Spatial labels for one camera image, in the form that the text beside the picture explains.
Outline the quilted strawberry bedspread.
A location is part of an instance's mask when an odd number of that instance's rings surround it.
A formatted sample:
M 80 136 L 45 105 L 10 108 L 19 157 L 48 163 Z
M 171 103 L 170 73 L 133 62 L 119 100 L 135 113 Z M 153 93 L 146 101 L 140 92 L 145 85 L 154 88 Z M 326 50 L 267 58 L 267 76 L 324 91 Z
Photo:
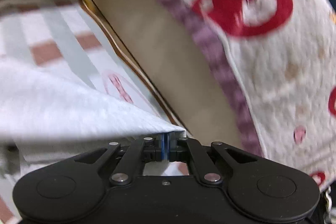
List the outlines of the quilted strawberry bedspread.
M 335 12 L 328 0 L 157 0 L 191 34 L 244 149 L 335 181 Z

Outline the beige bed base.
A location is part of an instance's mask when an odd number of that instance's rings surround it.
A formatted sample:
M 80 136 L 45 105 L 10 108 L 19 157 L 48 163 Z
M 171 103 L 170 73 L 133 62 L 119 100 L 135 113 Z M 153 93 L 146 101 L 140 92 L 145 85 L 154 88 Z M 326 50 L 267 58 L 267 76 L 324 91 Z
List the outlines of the beige bed base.
M 92 0 L 180 123 L 202 144 L 241 148 L 236 116 L 187 31 L 156 0 Z

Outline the light grey cat-face t-shirt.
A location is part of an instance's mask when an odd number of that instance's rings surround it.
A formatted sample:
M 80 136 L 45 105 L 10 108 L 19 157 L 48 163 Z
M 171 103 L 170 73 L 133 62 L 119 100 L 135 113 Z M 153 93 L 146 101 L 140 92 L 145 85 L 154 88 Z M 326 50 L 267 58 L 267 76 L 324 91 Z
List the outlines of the light grey cat-face t-shirt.
M 8 147 L 27 165 L 49 164 L 147 135 L 177 132 L 173 125 L 130 103 L 45 69 L 1 60 L 1 173 L 10 173 Z

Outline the checkered pastel floor rug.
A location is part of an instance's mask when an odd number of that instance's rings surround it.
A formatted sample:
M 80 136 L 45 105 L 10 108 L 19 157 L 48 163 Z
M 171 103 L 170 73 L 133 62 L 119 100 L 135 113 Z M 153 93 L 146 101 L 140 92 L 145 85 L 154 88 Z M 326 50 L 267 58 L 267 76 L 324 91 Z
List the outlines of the checkered pastel floor rug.
M 12 59 L 76 81 L 182 127 L 171 111 L 127 65 L 112 36 L 79 5 L 1 15 L 1 60 Z M 11 192 L 25 174 L 49 164 L 27 165 L 8 147 L 10 173 L 1 173 L 1 223 L 17 223 Z

